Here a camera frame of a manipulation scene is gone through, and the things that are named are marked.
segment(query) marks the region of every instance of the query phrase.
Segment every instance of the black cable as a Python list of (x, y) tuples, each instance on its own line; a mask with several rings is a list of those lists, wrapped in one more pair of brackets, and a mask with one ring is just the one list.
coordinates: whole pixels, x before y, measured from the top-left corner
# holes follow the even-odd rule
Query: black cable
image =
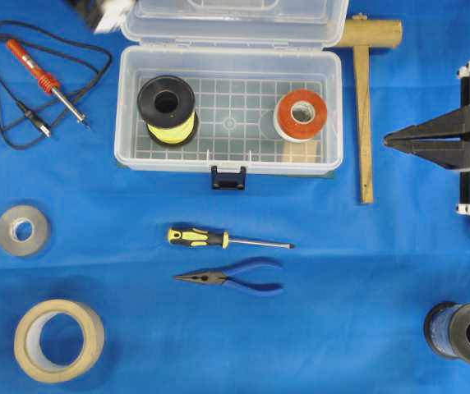
[[(2, 27), (4, 25), (18, 26), (18, 27), (24, 27), (26, 29), (34, 30), (34, 31), (37, 31), (37, 32), (45, 35), (45, 36), (48, 36), (51, 39), (55, 39), (55, 40), (59, 41), (60, 43), (71, 45), (73, 47), (89, 49), (89, 50), (92, 50), (92, 51), (100, 52), (100, 53), (104, 54), (107, 57), (107, 61), (105, 62), (105, 65), (101, 68), (98, 68), (98, 67), (94, 66), (93, 64), (91, 64), (91, 63), (89, 63), (89, 62), (87, 62), (83, 59), (80, 59), (78, 57), (73, 57), (71, 55), (68, 55), (68, 54), (63, 53), (63, 52), (56, 51), (56, 50), (51, 49), (51, 48), (47, 48), (43, 45), (38, 45), (38, 44), (31, 43), (30, 41), (27, 41), (25, 39), (21, 39), (19, 37), (16, 37), (13, 34), (0, 34), (0, 42), (7, 42), (9, 39), (15, 39), (19, 43), (21, 43), (22, 45), (24, 45), (26, 47), (30, 47), (30, 48), (36, 49), (38, 51), (41, 51), (41, 52), (46, 52), (46, 53), (52, 54), (54, 56), (61, 57), (63, 59), (71, 61), (71, 62), (76, 62), (76, 63), (78, 63), (82, 66), (85, 66), (85, 67), (89, 68), (92, 72), (94, 72), (94, 77), (89, 81), (89, 83), (87, 83), (87, 85), (85, 85), (84, 87), (82, 87), (78, 90), (75, 90), (73, 92), (70, 92), (70, 93), (66, 94), (66, 96), (68, 96), (73, 103), (78, 102), (87, 92), (89, 92), (99, 82), (99, 80), (102, 78), (102, 75), (106, 72), (107, 69), (109, 69), (109, 66), (111, 65), (111, 62), (113, 61), (113, 55), (107, 49), (98, 47), (96, 45), (84, 44), (84, 43), (80, 43), (80, 42), (77, 42), (77, 41), (72, 41), (70, 39), (64, 39), (63, 37), (60, 37), (60, 36), (55, 35), (53, 33), (50, 33), (49, 31), (47, 31), (45, 29), (42, 29), (38, 26), (31, 25), (31, 24), (28, 24), (28, 23), (25, 23), (25, 22), (0, 21), (0, 27)], [(28, 142), (26, 144), (15, 144), (8, 138), (7, 132), (9, 130), (13, 129), (14, 127), (18, 126), (19, 124), (21, 124), (25, 119), (30, 118), (30, 116), (37, 117), (36, 116), (37, 113), (40, 113), (44, 109), (49, 108), (49, 107), (53, 106), (54, 104), (58, 103), (59, 102), (58, 99), (55, 98), (53, 100), (48, 101), (45, 104), (42, 104), (41, 106), (39, 106), (37, 108), (30, 109), (21, 100), (19, 100), (16, 97), (16, 95), (10, 90), (7, 83), (1, 77), (0, 77), (0, 85), (7, 91), (7, 93), (11, 96), (11, 98), (14, 100), (16, 105), (22, 110), (22, 112), (25, 113), (25, 109), (28, 110), (28, 112), (26, 113), (26, 116), (23, 116), (23, 117), (20, 117), (20, 118), (14, 120), (14, 121), (11, 121), (8, 125), (3, 125), (2, 110), (1, 110), (1, 105), (0, 105), (0, 136), (7, 143), (7, 145), (9, 145), (11, 148), (14, 148), (14, 149), (17, 149), (17, 150), (25, 150), (25, 149), (30, 148), (31, 146), (34, 146), (34, 145), (38, 144), (41, 140), (43, 140), (45, 138), (45, 136), (41, 133), (38, 137), (34, 138), (33, 140), (31, 140), (30, 142)], [(58, 125), (58, 123), (67, 115), (67, 113), (68, 113), (67, 109), (64, 109), (62, 112), (60, 112), (58, 117), (56, 117), (56, 119), (54, 119), (53, 122), (50, 123), (49, 129), (52, 130), (54, 127), (56, 127)]]

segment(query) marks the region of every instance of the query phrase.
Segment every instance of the masking tape roll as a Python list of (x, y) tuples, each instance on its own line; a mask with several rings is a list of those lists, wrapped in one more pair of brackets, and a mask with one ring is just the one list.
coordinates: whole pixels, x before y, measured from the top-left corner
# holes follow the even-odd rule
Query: masking tape roll
[(282, 97), (274, 110), (274, 127), (286, 141), (307, 142), (323, 130), (328, 117), (317, 93), (297, 89)]
[[(44, 325), (57, 314), (75, 319), (84, 337), (80, 354), (69, 365), (58, 365), (48, 360), (39, 344)], [(104, 326), (89, 306), (69, 300), (48, 300), (31, 308), (19, 322), (14, 337), (14, 355), (20, 367), (34, 380), (66, 382), (87, 372), (96, 363), (104, 341)]]

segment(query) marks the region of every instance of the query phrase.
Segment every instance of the screwdriver handle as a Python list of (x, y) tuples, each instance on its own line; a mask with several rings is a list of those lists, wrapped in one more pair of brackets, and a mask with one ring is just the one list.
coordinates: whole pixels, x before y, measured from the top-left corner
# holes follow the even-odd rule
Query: screwdriver handle
[(229, 244), (228, 232), (209, 232), (193, 227), (170, 227), (168, 230), (170, 244), (195, 248), (197, 246), (222, 246), (226, 249)]
[(29, 70), (30, 74), (38, 80), (38, 84), (46, 94), (51, 94), (53, 88), (60, 88), (59, 81), (50, 73), (44, 71), (36, 62), (30, 57), (25, 49), (15, 39), (7, 41), (7, 47), (11, 50), (12, 54)]

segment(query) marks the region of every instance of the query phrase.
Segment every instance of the blue tablecloth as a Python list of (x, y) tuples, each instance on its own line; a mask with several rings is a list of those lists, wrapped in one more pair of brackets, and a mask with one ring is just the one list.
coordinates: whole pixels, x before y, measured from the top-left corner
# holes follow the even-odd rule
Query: blue tablecloth
[[(23, 153), (0, 140), (0, 215), (29, 202), (52, 225), (50, 244), (34, 257), (12, 258), (0, 250), (0, 394), (470, 392), (470, 366), (440, 359), (422, 335), (426, 312), (437, 302), (470, 302), (470, 220), (454, 212), (458, 176), (382, 143), (389, 132), (458, 106), (455, 73), (470, 59), (470, 2), (352, 0), (349, 14), (360, 11), (404, 23), (402, 45), (371, 56), (372, 206), (358, 203), (350, 51), (337, 51), (345, 159), (334, 179), (251, 175), (245, 192), (219, 193), (210, 189), (207, 174), (117, 166), (119, 58), (133, 43), (119, 32), (92, 35), (61, 1), (0, 0), (0, 20), (42, 25), (104, 46), (115, 57), (80, 104), (93, 132), (68, 117), (55, 140)], [(68, 62), (38, 58), (52, 64), (66, 89), (90, 76)], [(0, 74), (26, 100), (43, 102), (36, 83), (2, 45)], [(6, 119), (18, 114), (4, 102)], [(16, 135), (33, 132), (25, 124)], [(164, 240), (174, 222), (291, 241), (297, 248), (180, 249)], [(260, 299), (172, 279), (258, 256), (281, 261), (284, 270), (264, 269), (247, 279), (282, 282), (282, 295)], [(12, 342), (21, 316), (54, 297), (91, 305), (107, 341), (85, 376), (48, 386), (20, 370)], [(69, 327), (56, 332), (64, 350), (76, 346)], [(49, 352), (55, 351), (51, 345)]]

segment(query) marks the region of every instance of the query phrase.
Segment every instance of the pliers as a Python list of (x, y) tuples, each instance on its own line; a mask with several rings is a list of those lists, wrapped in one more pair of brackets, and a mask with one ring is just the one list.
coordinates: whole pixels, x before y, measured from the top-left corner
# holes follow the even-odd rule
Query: pliers
[(259, 267), (282, 268), (279, 263), (268, 259), (252, 259), (219, 269), (205, 269), (173, 277), (178, 281), (199, 283), (201, 285), (220, 285), (237, 289), (252, 296), (276, 296), (283, 291), (278, 283), (245, 283), (232, 275), (250, 271)]

